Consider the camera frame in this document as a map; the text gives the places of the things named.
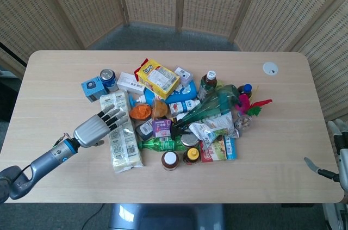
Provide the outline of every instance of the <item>red feather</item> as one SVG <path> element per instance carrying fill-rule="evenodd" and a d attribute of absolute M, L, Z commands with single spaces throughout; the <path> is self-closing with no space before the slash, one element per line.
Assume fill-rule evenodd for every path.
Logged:
<path fill-rule="evenodd" d="M 262 107 L 263 105 L 266 105 L 270 102 L 272 102 L 273 100 L 265 100 L 265 101 L 258 101 L 258 102 L 254 102 L 250 105 L 249 109 L 253 108 L 253 107 Z"/>

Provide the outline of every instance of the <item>small purple box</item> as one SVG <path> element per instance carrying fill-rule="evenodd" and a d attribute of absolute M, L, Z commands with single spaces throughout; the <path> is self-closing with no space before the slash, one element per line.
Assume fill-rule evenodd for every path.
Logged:
<path fill-rule="evenodd" d="M 152 122 L 153 136 L 161 138 L 162 136 L 170 136 L 171 120 L 154 120 Z"/>

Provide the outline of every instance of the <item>yellow jar lid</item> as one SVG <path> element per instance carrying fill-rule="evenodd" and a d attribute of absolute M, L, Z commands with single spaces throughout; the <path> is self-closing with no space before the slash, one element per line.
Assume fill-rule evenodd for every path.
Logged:
<path fill-rule="evenodd" d="M 200 157 L 200 153 L 196 148 L 193 147 L 187 151 L 187 156 L 191 160 L 196 160 Z"/>

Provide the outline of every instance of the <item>pile of groceries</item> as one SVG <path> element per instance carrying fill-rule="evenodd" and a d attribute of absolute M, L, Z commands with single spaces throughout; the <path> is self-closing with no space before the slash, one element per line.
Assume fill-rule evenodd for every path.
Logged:
<path fill-rule="evenodd" d="M 113 104 L 125 116 L 108 136 L 116 173 L 143 167 L 143 149 L 164 152 L 159 162 L 166 170 L 237 159 L 235 139 L 272 102 L 251 103 L 252 85 L 224 85 L 215 71 L 202 77 L 197 91 L 189 70 L 172 71 L 152 59 L 133 74 L 121 72 L 117 79 L 105 69 L 81 85 L 91 102 L 100 100 L 102 109 Z"/>

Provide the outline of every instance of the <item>yellow box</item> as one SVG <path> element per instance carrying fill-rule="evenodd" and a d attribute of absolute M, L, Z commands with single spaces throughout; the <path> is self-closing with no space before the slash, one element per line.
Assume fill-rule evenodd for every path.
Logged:
<path fill-rule="evenodd" d="M 155 60 L 145 62 L 136 72 L 140 83 L 163 99 L 178 87 L 180 77 Z"/>

